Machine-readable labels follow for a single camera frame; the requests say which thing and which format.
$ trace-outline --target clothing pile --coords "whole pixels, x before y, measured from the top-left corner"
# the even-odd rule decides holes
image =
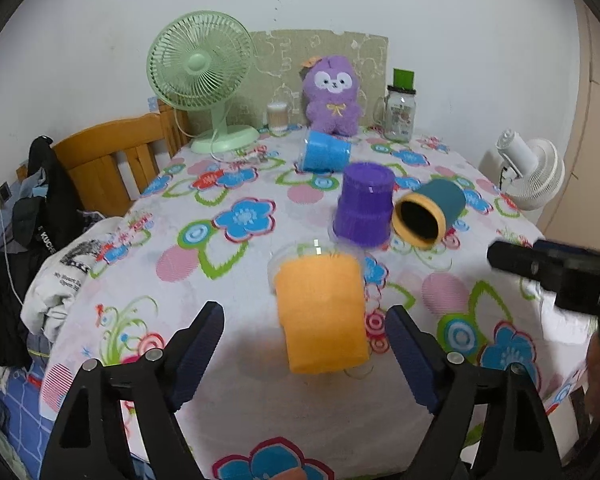
[[[55,343],[88,272],[120,224],[107,218],[61,251],[49,256],[29,286],[20,317],[35,336]]]
[[[38,137],[31,144],[27,179],[13,207],[11,241],[0,247],[1,367],[31,364],[21,300],[44,261],[84,231],[80,197],[51,142]]]

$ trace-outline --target stacked purple cups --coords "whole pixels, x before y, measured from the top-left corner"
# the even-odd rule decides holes
[[[333,233],[365,249],[383,245],[391,235],[394,180],[394,172],[380,164],[349,164],[344,169]]]

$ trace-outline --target fan base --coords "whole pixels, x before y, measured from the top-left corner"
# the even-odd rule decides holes
[[[200,135],[199,139],[194,139],[191,143],[191,151],[194,153],[211,153],[211,137],[213,130],[207,130]],[[214,153],[230,152],[238,150],[249,144],[253,144],[260,134],[252,126],[245,124],[234,124],[228,126],[226,133],[218,133],[214,140]]]

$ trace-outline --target wooden headboard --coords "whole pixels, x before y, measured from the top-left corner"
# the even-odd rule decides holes
[[[158,101],[158,114],[98,124],[61,140],[54,146],[58,159],[69,172],[87,210],[106,216],[123,216],[132,204],[122,181],[116,153],[122,152],[131,167],[140,193],[157,176],[158,167],[150,146],[165,140],[170,156],[189,139],[176,124],[190,131],[187,113],[174,113],[169,105]],[[16,170],[20,181],[27,176],[26,166]]]

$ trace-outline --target white wall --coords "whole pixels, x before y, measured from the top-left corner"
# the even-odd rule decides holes
[[[566,148],[579,67],[573,0],[26,0],[0,34],[0,183],[35,136],[145,113],[146,51],[196,9],[249,30],[388,36],[388,76],[416,71],[416,129],[475,166],[507,127]]]

